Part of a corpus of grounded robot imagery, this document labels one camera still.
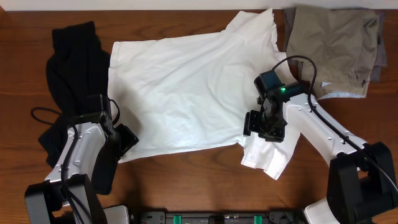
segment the black garment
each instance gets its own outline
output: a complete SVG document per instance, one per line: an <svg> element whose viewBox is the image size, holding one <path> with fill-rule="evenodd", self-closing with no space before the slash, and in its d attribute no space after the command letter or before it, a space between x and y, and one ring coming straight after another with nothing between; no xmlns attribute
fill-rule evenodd
<svg viewBox="0 0 398 224"><path fill-rule="evenodd" d="M46 75L54 101L66 118L92 112L88 107L87 96L108 95L110 61L110 55L101 49L101 42L95 34L94 22L55 29L52 31L52 37L55 53L47 62ZM68 127L68 122L61 116L39 137L40 144L49 154L47 163L53 168L67 143ZM117 162L112 161L110 169L102 167L106 174L94 171L93 176L111 177L110 182L95 181L100 183L95 189L97 193L110 192L116 165Z"/></svg>

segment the black cable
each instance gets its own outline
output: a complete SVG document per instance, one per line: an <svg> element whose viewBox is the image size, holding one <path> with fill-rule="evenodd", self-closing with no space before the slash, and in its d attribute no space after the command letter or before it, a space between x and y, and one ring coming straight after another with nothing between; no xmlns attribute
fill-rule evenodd
<svg viewBox="0 0 398 224"><path fill-rule="evenodd" d="M112 101L114 103L114 105L116 106L116 108L118 109L118 113L117 113L116 117L114 118L114 120L112 121L112 124L115 125L119 121L119 118L120 118L120 109L119 109L118 104L115 102L115 100L112 100L112 99L109 99L109 100Z"/></svg>
<svg viewBox="0 0 398 224"><path fill-rule="evenodd" d="M42 120L42 119L36 117L36 115L35 115L34 112L37 111L37 110L49 111L49 112L55 113L55 114L57 114L57 115L59 115L59 116L63 116L63 114L61 114L60 112L55 111L55 110L50 109L50 108L44 108L44 107L40 107L40 106L35 107L35 108L32 108L31 111L30 111L30 115L31 115L36 121L41 122L41 123L44 123L44 124L53 125L54 123L51 123L51 122L48 122L48 121L44 121L44 120ZM84 224L84 221L83 221L83 219L82 219L82 217L81 217L81 215L80 215L80 212L77 210L77 207L76 207L74 201L72 200L72 197L79 203L79 206L87 213L87 215L89 216L89 218L90 218L90 214L88 213L87 208L85 208L84 205L83 205L83 204L79 201L79 199L76 197L76 195L74 195L72 192L70 192L70 190L68 189L68 186L67 186L66 183L65 183L65 175L67 174L67 171L68 171L69 168L65 168L64 164L69 164L70 157L72 156L72 152L73 152L73 150L74 150L74 148L75 148L75 146L76 146L77 140L79 139L78 130L77 130L76 126L75 126L69 119L66 119L66 120L67 120L67 121L70 123L70 125L72 126L72 128L73 128L75 134L74 134L74 136L73 136L73 141L72 141L72 143L71 143L71 145L70 145L70 147L69 147L69 150L68 150L68 152L67 152L67 155L65 156L65 160L64 160L63 163L61 164L61 184L62 184L63 192L64 192L64 194L65 194L65 196L66 196L66 198L67 198L67 200L68 200L68 202L69 202L69 204L70 204L70 206L71 206L71 208L72 208L72 211L73 211L73 212L76 214L76 216L78 217L79 223L80 223L80 224Z"/></svg>
<svg viewBox="0 0 398 224"><path fill-rule="evenodd" d="M365 159L374 167L376 168L392 185L393 189L396 191L396 193L398 194L398 188L395 185L394 181L392 181L392 179L386 174L386 172L372 159L372 157L370 155L368 155L366 152L364 152L359 146L357 146L353 141L351 141L348 137L348 135L344 135L343 133L341 133L336 127L334 127L331 123L329 123L329 121L327 121L317 110L317 107L314 106L312 104L311 101L311 92L313 89L313 85L315 83L315 79L317 78L317 66L315 65L315 63L313 62L313 60L311 60L310 58L306 57L306 56L302 56L302 55L294 55L294 56L289 56L283 60L281 60L280 62L278 62L274 68L272 68L273 70L275 70L275 68L277 68L281 63L283 63L286 60L292 59L292 58L303 58L305 60L308 60L313 67L313 78L311 81L311 85L310 85L310 89L308 90L308 105L311 108L311 112L314 112L318 118L324 122L332 131L334 131L337 135L339 135L340 138L343 139L343 144L348 143L351 147L353 147L354 149L356 149L357 151L360 151L363 153Z"/></svg>

